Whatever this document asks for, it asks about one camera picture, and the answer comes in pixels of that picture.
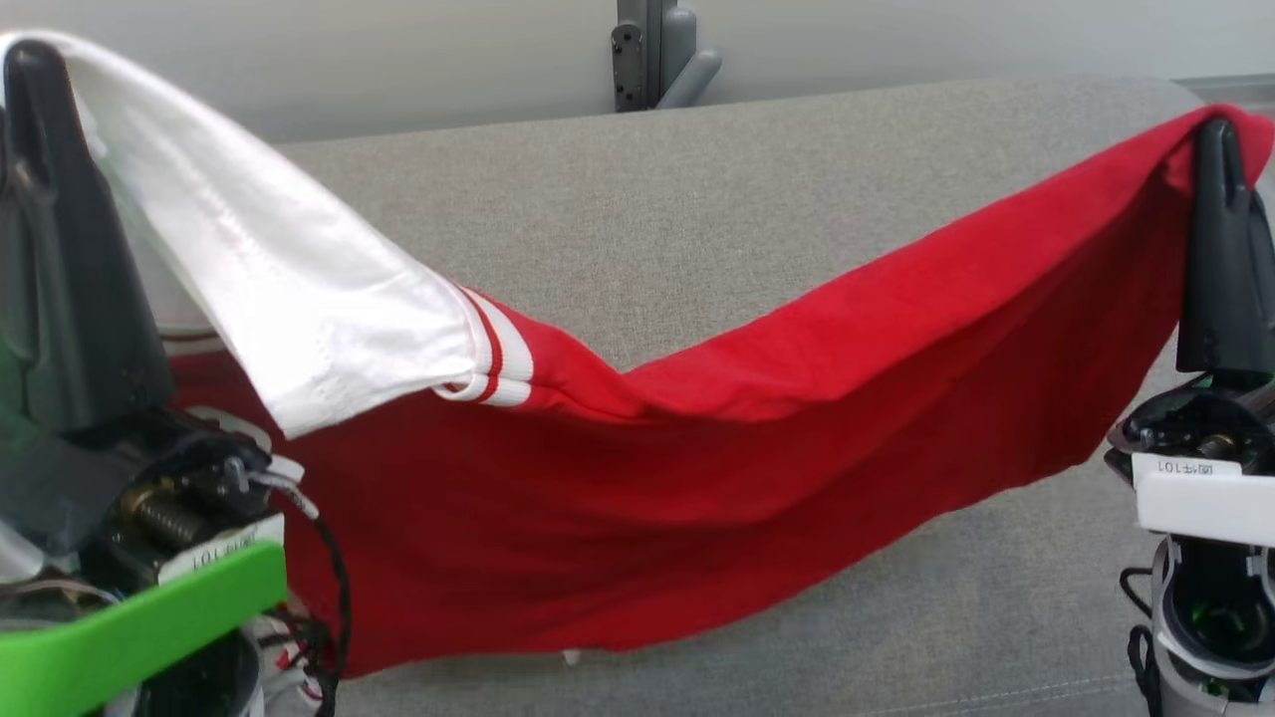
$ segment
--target white stripe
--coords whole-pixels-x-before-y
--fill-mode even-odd
[[[448,401],[476,401],[487,390],[487,383],[492,380],[488,378],[492,356],[491,338],[487,336],[487,328],[483,325],[478,309],[465,301],[468,292],[456,286],[451,286],[451,288],[456,293],[456,304],[464,311],[465,325],[469,327],[469,350],[474,360],[474,370],[459,390],[453,390],[446,385],[436,385],[433,392]]]
[[[495,304],[487,301],[481,295],[462,287],[462,291],[474,300],[482,309],[496,333],[500,342],[501,365],[500,379],[496,383],[496,392],[483,403],[488,406],[519,406],[532,395],[532,374],[536,365],[532,360],[532,350],[527,346],[523,334],[518,333],[518,327]]]

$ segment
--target couch seam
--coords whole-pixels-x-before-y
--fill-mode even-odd
[[[1024,689],[1024,690],[1002,691],[1002,693],[987,694],[987,695],[980,695],[980,697],[966,697],[966,698],[963,698],[963,699],[951,699],[951,700],[947,700],[947,702],[931,702],[931,703],[926,703],[926,704],[912,704],[912,706],[908,706],[908,707],[891,707],[889,709],[877,709],[875,712],[861,712],[858,714],[858,717],[878,717],[881,714],[898,714],[899,712],[912,712],[912,711],[917,711],[917,709],[931,709],[931,708],[935,708],[935,707],[955,707],[958,704],[969,704],[972,702],[987,702],[989,699],[1001,699],[1001,698],[1005,698],[1005,697],[1017,697],[1017,695],[1024,695],[1024,694],[1033,694],[1033,693],[1040,693],[1040,691],[1048,691],[1048,690],[1057,690],[1057,689],[1062,689],[1062,688],[1076,688],[1076,686],[1080,686],[1080,685],[1091,685],[1091,684],[1096,684],[1096,683],[1109,683],[1112,680],[1125,679],[1126,676],[1127,675],[1125,675],[1125,674],[1107,675],[1104,677],[1088,677],[1088,679],[1084,679],[1084,680],[1072,680],[1070,683],[1058,683],[1058,684],[1054,684],[1054,685],[1044,685],[1044,686],[1030,688],[1030,689]]]
[[[1053,702],[1056,699],[1068,699],[1068,698],[1072,698],[1072,697],[1085,697],[1085,695],[1090,695],[1090,694],[1102,694],[1102,693],[1105,693],[1105,691],[1116,691],[1116,690],[1119,690],[1119,689],[1126,689],[1128,686],[1131,686],[1131,685],[1107,685],[1105,688],[1098,688],[1098,689],[1091,689],[1091,690],[1080,690],[1080,691],[1068,691],[1068,693],[1063,693],[1063,694],[1056,694],[1056,695],[1052,695],[1052,697],[1042,697],[1042,698],[1035,698],[1035,699],[1023,699],[1023,700],[1019,700],[1019,702],[1010,702],[1010,703],[1006,703],[1006,704],[984,704],[984,706],[980,706],[980,707],[969,707],[969,708],[965,708],[965,709],[958,709],[955,712],[937,712],[935,714],[931,714],[929,717],[954,717],[956,714],[972,714],[974,712],[991,712],[992,709],[1006,709],[1009,707],[1024,707],[1024,706],[1028,706],[1028,704],[1042,704],[1042,703],[1046,703],[1046,702]]]

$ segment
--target gray bracket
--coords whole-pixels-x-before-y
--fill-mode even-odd
[[[697,18],[677,0],[617,0],[611,31],[616,111],[688,107],[722,68],[717,50],[699,50]]]

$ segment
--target gray couch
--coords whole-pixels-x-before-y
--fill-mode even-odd
[[[284,151],[425,263],[625,369],[1198,105],[1150,79],[968,82]],[[1162,358],[1146,392],[1173,380]],[[342,713],[1145,714],[1116,578],[1155,541],[1131,498],[1094,459],[733,626],[575,667],[404,666],[347,684]]]

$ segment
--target metal screw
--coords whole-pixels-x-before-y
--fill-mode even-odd
[[[226,477],[235,481],[238,491],[247,492],[247,466],[244,464],[244,459],[238,455],[232,455],[226,459],[222,467]]]

